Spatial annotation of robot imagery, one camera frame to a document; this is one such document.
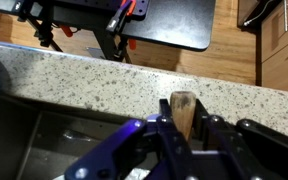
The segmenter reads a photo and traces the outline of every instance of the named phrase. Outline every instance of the wooden floor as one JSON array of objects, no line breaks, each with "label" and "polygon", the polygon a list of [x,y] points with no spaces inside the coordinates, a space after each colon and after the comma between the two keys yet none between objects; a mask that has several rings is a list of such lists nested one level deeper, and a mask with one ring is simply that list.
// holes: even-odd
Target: wooden floor
[{"label": "wooden floor", "polygon": [[[206,51],[193,52],[137,41],[137,49],[128,51],[133,64],[254,85],[255,35],[236,27],[237,7],[238,0],[216,2],[212,41]],[[33,34],[29,24],[17,22],[16,17],[2,16],[0,41],[41,48]],[[89,31],[67,38],[56,29],[54,35],[60,47],[71,54],[90,56],[86,47],[99,47]]]}]

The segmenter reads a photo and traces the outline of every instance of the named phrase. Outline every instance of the screw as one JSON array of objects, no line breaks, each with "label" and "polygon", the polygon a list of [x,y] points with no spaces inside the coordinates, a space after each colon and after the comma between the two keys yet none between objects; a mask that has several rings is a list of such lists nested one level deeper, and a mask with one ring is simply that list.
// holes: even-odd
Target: screw
[{"label": "screw", "polygon": [[213,117],[212,117],[212,120],[215,121],[215,122],[217,122],[218,120],[220,120],[220,118],[218,118],[217,116],[213,116]]},{"label": "screw", "polygon": [[101,179],[107,179],[111,176],[109,169],[102,169],[97,172],[97,176]]},{"label": "screw", "polygon": [[262,178],[260,178],[258,176],[253,176],[253,177],[251,177],[251,180],[262,180]]},{"label": "screw", "polygon": [[136,121],[136,122],[134,123],[134,125],[135,125],[136,127],[140,127],[140,126],[142,125],[142,122],[141,122],[141,121]]},{"label": "screw", "polygon": [[249,127],[251,124],[247,120],[244,120],[243,121],[243,125],[246,126],[246,127]]},{"label": "screw", "polygon": [[17,2],[15,6],[15,10],[19,10],[21,7],[21,2]]},{"label": "screw", "polygon": [[84,179],[88,174],[88,170],[86,168],[80,168],[75,172],[76,179]]},{"label": "screw", "polygon": [[198,180],[198,178],[195,176],[187,176],[185,180]]},{"label": "screw", "polygon": [[181,154],[182,151],[183,151],[183,148],[181,146],[179,146],[179,147],[176,148],[175,151],[176,151],[177,154]]},{"label": "screw", "polygon": [[176,142],[178,140],[178,137],[174,136],[173,141]]}]

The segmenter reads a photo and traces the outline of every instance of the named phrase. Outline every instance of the black workbench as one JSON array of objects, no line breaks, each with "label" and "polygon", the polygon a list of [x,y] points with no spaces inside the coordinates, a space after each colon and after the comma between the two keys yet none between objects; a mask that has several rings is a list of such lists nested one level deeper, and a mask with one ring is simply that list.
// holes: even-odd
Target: black workbench
[{"label": "black workbench", "polygon": [[[14,6],[18,0],[0,0],[0,12],[18,15]],[[169,45],[193,51],[205,50],[211,40],[215,0],[150,0],[144,20],[126,22],[121,36]],[[99,44],[109,58],[113,46],[105,36],[111,14],[76,10],[54,5],[45,12],[38,3],[31,10],[36,19],[69,25],[94,32]]]}]

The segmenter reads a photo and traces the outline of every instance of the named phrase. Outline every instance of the metal bar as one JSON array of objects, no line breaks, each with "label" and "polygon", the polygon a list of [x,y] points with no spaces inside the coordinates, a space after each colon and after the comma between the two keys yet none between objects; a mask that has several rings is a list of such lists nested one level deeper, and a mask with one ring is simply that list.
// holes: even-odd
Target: metal bar
[{"label": "metal bar", "polygon": [[[27,18],[27,21],[30,23],[30,25],[36,30],[39,31],[39,27],[41,26],[36,19],[33,19],[31,17]],[[63,52],[63,50],[56,44],[56,42],[54,40],[51,40],[51,47],[55,50],[55,51],[59,51],[59,52]]]},{"label": "metal bar", "polygon": [[205,135],[205,127],[203,123],[203,118],[208,117],[208,112],[203,106],[202,102],[199,99],[196,99],[194,120],[193,120],[193,128],[194,132],[199,140],[203,140],[203,136]]},{"label": "metal bar", "polygon": [[124,57],[124,58],[125,58],[125,62],[126,62],[127,64],[133,64],[130,56],[129,56],[128,53],[127,53],[127,50],[126,50],[126,49],[125,49],[125,57]]},{"label": "metal bar", "polygon": [[160,114],[163,117],[172,118],[172,109],[167,99],[160,99]]},{"label": "metal bar", "polygon": [[16,175],[16,180],[21,180],[21,178],[22,178],[22,175],[23,175],[23,172],[24,172],[24,168],[25,168],[25,165],[26,165],[26,162],[27,162],[27,159],[28,159],[28,155],[31,152],[32,144],[33,144],[33,141],[35,139],[35,135],[36,135],[37,129],[38,129],[39,125],[40,125],[40,121],[42,119],[42,115],[43,115],[42,113],[39,113],[39,115],[37,117],[36,123],[34,125],[34,129],[32,131],[30,140],[29,140],[28,145],[27,145],[26,152],[25,152],[24,157],[22,159],[21,166],[20,166],[19,171],[18,171],[18,173]]},{"label": "metal bar", "polygon": [[103,51],[105,59],[115,61],[114,52],[117,47],[115,45],[114,37],[105,30],[94,30],[93,33]]},{"label": "metal bar", "polygon": [[287,0],[284,0],[284,31],[285,32],[288,31],[287,8],[288,8]]}]

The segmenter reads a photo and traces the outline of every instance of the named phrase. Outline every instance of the cabinet handle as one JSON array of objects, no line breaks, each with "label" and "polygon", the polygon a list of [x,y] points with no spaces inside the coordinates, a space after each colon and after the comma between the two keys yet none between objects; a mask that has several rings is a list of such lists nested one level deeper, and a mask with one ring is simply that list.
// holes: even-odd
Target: cabinet handle
[{"label": "cabinet handle", "polygon": [[288,8],[287,0],[284,0],[284,31],[285,32],[288,31],[287,8]]}]

